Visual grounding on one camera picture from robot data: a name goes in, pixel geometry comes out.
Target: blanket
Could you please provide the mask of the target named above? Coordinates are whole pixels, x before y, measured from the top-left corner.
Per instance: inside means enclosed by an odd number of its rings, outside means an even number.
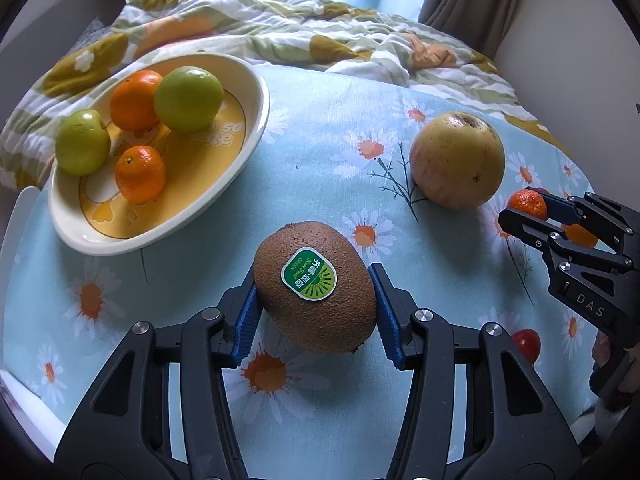
[[[175,49],[175,43],[194,38],[199,39]],[[106,37],[64,57],[20,101],[0,134],[0,184],[42,187],[64,116],[90,107],[101,92],[145,63],[193,52],[412,88],[558,146],[522,108],[491,60],[401,16],[329,0],[130,0]],[[414,119],[424,121],[420,110],[409,108]]]

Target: green fruit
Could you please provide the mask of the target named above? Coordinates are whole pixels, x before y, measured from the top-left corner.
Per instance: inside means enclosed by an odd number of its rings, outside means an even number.
[[[367,268],[328,225],[288,224],[266,238],[255,253],[254,279],[260,304],[280,331],[311,352],[353,351],[376,325]]]
[[[207,128],[220,110],[223,89],[218,78],[196,66],[169,72],[154,96],[156,115],[174,132]]]
[[[107,160],[111,137],[100,114],[86,108],[65,118],[56,139],[56,159],[66,173],[83,176],[97,171]]]

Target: brown kiwi fruit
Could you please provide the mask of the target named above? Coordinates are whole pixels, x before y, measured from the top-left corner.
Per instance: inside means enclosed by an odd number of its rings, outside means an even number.
[[[315,249],[335,269],[334,291],[319,301],[299,297],[282,281],[297,250]],[[349,241],[320,222],[287,224],[266,238],[254,258],[260,303],[296,345],[320,353],[354,351],[376,325],[376,293],[367,268]]]

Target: green apple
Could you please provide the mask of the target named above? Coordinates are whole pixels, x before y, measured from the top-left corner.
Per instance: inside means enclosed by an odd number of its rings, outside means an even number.
[[[111,137],[95,110],[78,110],[62,121],[56,159],[63,171],[76,176],[92,174],[107,160],[110,149]]]
[[[169,72],[154,96],[156,115],[171,131],[207,128],[220,110],[223,89],[218,78],[196,66]]]

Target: kiwi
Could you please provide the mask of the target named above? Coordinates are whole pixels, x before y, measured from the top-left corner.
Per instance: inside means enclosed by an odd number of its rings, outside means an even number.
[[[322,258],[315,260],[313,279],[298,282],[302,288],[296,291],[282,273],[295,265],[290,260],[302,248]],[[312,254],[303,251],[299,254]],[[376,293],[367,268],[349,241],[326,224],[287,224],[266,238],[255,253],[254,278],[264,309],[288,339],[306,350],[354,351],[376,325]]]

